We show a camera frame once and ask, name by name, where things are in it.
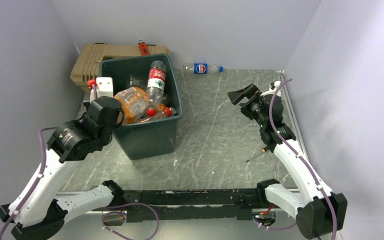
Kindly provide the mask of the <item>crushed orange bottle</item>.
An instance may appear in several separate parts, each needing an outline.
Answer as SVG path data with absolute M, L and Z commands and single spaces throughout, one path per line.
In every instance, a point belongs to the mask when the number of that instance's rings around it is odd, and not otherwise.
M 147 92 L 139 87 L 129 87 L 116 93 L 113 97 L 121 103 L 124 112 L 122 125 L 133 124 L 149 108 Z

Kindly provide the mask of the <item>dark green plastic bin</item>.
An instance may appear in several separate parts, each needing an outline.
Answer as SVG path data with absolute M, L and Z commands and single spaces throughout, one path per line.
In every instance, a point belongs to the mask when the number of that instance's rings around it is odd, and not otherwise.
M 130 160 L 140 160 L 173 153 L 176 149 L 178 123 L 184 117 L 184 106 L 180 94 L 180 83 L 169 55 L 151 54 L 103 60 L 99 76 L 111 77 L 113 91 L 127 87 L 130 76 L 148 77 L 151 63 L 162 61 L 166 65 L 164 92 L 169 97 L 169 106 L 176 109 L 175 116 L 150 122 L 122 125 L 113 130 L 113 138 Z

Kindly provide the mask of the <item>blue cap bottle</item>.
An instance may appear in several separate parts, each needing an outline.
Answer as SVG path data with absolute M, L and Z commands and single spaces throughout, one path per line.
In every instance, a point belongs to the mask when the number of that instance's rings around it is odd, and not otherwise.
M 185 63 L 182 69 L 194 75 L 212 75 L 224 71 L 223 66 L 210 63 Z

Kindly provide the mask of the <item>clear bottle red label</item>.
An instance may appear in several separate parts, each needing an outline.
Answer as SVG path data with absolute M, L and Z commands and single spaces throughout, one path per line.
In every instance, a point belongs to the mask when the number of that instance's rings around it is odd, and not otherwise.
M 152 105 L 162 102 L 166 84 L 167 66 L 161 60 L 153 61 L 150 65 L 147 81 L 147 96 Z

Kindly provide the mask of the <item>small clear bottle red cap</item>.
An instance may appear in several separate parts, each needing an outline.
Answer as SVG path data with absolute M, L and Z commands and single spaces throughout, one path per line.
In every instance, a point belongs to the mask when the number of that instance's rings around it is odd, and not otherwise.
M 169 118 L 175 115 L 176 113 L 177 111 L 174 107 L 167 107 L 165 105 L 163 107 L 159 107 L 158 109 L 151 107 L 146 111 L 146 120 L 151 121 Z

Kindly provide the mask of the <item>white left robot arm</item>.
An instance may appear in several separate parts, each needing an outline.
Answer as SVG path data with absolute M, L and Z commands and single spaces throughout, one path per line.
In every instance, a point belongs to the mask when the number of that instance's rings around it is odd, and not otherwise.
M 66 178 L 90 153 L 101 151 L 120 126 L 121 103 L 113 97 L 93 100 L 76 120 L 53 128 L 41 143 L 42 159 L 22 193 L 12 203 L 0 206 L 0 219 L 7 228 L 13 224 L 17 240 L 47 240 L 72 219 L 98 208 L 119 209 L 124 191 L 113 180 L 69 197 L 57 197 Z

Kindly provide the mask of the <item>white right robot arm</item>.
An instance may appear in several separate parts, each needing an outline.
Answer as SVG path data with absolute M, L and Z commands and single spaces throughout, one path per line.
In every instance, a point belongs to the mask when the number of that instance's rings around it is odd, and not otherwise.
M 256 203 L 262 208 L 277 206 L 295 219 L 295 226 L 310 240 L 330 234 L 335 239 L 344 226 L 348 201 L 344 194 L 334 191 L 322 180 L 305 157 L 297 137 L 284 122 L 281 81 L 272 82 L 262 92 L 251 83 L 243 89 L 230 91 L 227 96 L 240 112 L 259 126 L 265 147 L 263 153 L 273 153 L 285 166 L 299 192 L 286 189 L 278 180 L 259 182 L 255 193 L 238 193 L 233 200 L 238 205 Z

